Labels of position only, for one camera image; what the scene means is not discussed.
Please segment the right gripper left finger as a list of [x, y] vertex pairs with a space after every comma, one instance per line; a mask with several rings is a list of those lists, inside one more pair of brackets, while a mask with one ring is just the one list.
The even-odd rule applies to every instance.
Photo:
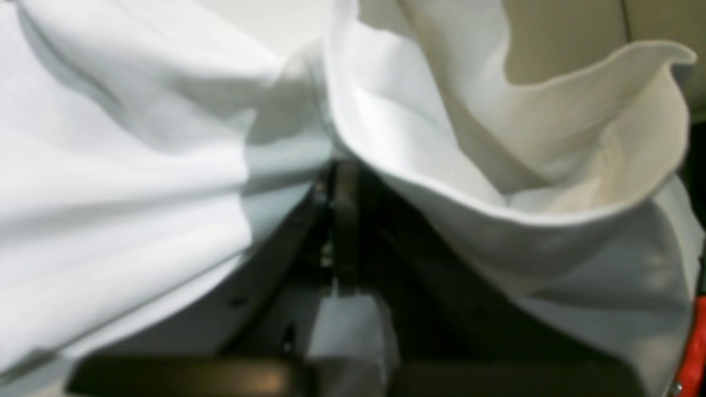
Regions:
[[327, 168], [235, 274], [155, 326], [82, 359], [75, 396], [318, 396], [305, 355], [324, 292], [357, 281], [360, 166]]

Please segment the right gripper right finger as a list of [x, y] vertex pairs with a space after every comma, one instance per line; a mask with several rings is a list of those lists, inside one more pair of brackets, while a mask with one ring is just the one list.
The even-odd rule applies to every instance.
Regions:
[[390, 396], [643, 396], [615, 357], [518, 308], [367, 168], [360, 280], [391, 312], [401, 368]]

